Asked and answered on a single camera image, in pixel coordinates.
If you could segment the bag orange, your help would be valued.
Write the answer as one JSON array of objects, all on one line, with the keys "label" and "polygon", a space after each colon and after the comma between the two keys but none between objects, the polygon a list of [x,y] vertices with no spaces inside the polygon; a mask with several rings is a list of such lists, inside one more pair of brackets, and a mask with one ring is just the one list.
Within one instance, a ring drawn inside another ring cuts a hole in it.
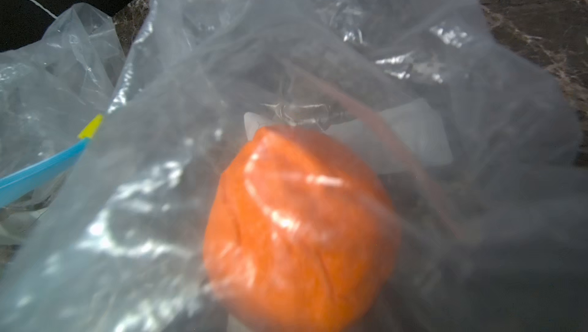
[{"label": "bag orange", "polygon": [[204,240],[211,287],[255,331],[342,331],[392,274],[401,242],[374,171],[324,133],[259,129],[220,176]]}]

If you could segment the clear zip-top bag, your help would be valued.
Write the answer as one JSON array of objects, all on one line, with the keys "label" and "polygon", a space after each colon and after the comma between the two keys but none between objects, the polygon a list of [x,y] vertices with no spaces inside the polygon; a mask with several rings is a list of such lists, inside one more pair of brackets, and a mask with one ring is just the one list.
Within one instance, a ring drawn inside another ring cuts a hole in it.
[{"label": "clear zip-top bag", "polygon": [[1,55],[1,243],[23,242],[105,113],[125,55],[112,18],[85,3],[40,41]]},{"label": "clear zip-top bag", "polygon": [[151,0],[4,331],[585,331],[587,172],[479,0]]}]

